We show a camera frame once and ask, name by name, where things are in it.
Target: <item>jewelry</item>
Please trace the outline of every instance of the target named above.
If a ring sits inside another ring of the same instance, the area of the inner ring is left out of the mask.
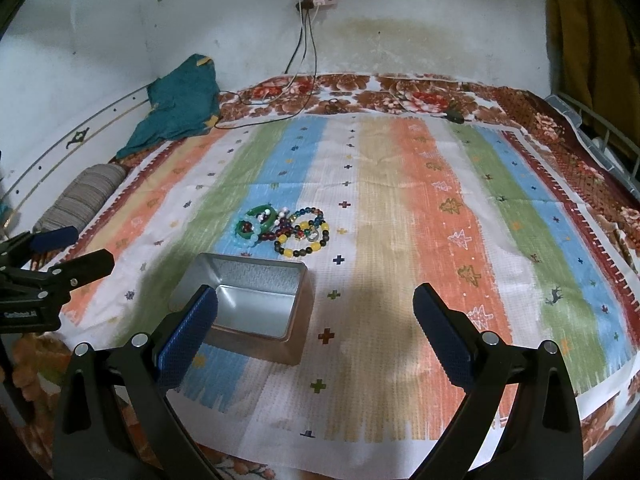
[[[311,221],[300,222],[300,224],[293,225],[299,217],[305,214],[313,213],[316,215],[316,218]],[[287,258],[297,258],[299,256],[306,256],[307,254],[311,254],[314,251],[319,251],[321,248],[327,245],[329,241],[329,224],[324,221],[324,213],[315,207],[305,207],[293,212],[288,218],[282,217],[280,218],[280,225],[284,226],[277,229],[274,233],[276,235],[276,240],[273,243],[273,250],[278,254],[282,254]],[[284,248],[284,244],[287,239],[294,235],[297,240],[302,240],[306,238],[311,242],[311,244],[300,250],[291,250]]]
[[[253,247],[259,240],[275,240],[269,238],[272,226],[277,222],[277,215],[271,204],[259,205],[249,209],[241,218],[236,222],[234,229],[236,233],[237,242],[243,247]]]

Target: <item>blue gripper pad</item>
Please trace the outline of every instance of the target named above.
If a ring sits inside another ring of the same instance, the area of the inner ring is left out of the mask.
[[[473,356],[464,335],[459,334],[458,330],[462,328],[466,335],[472,335],[466,325],[468,323],[476,334],[478,331],[465,314],[449,310],[428,283],[415,289],[414,315],[451,384],[468,392],[474,385]],[[459,321],[457,324],[461,327],[453,325],[452,318]]]
[[[156,384],[161,390],[177,388],[218,314],[216,291],[201,285],[180,312],[168,314],[151,338]]]
[[[44,254],[56,249],[64,249],[78,241],[78,230],[75,227],[63,227],[55,231],[46,231],[33,235],[30,249],[36,254]]]

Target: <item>open tin box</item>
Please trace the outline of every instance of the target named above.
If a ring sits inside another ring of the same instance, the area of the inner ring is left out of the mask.
[[[249,357],[297,365],[314,305],[310,273],[302,262],[200,253],[169,304],[179,310],[209,285],[218,316],[205,343]]]

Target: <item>white wall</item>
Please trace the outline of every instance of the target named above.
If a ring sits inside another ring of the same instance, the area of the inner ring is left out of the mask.
[[[15,179],[195,52],[215,60],[222,89],[281,73],[296,1],[27,0],[0,41],[0,174]],[[318,13],[314,37],[319,72],[435,72],[549,93],[545,0],[338,0]]]
[[[207,54],[227,89],[281,73],[296,1],[144,0],[152,65],[165,73]],[[314,35],[320,72],[435,72],[549,92],[545,0],[339,0]]]
[[[140,0],[27,0],[0,41],[2,176],[153,77]]]

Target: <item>bed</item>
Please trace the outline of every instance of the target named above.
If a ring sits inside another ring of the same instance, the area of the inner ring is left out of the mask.
[[[640,392],[636,199],[530,92],[435,74],[289,83],[223,93],[207,135],[129,157],[116,195],[52,261],[107,248],[116,266],[74,292],[58,339],[24,339],[46,406],[20,429],[30,451],[50,468],[68,348],[151,332],[201,252],[282,257],[271,242],[241,247],[234,235],[239,216],[271,203],[321,208],[330,226],[328,245],[303,259],[316,299],[300,364],[203,344],[168,394],[225,477],[407,478],[463,398],[415,322],[422,282],[478,330],[558,343],[591,452]],[[513,394],[476,464],[491,457]],[[159,465],[123,410],[141,455]]]

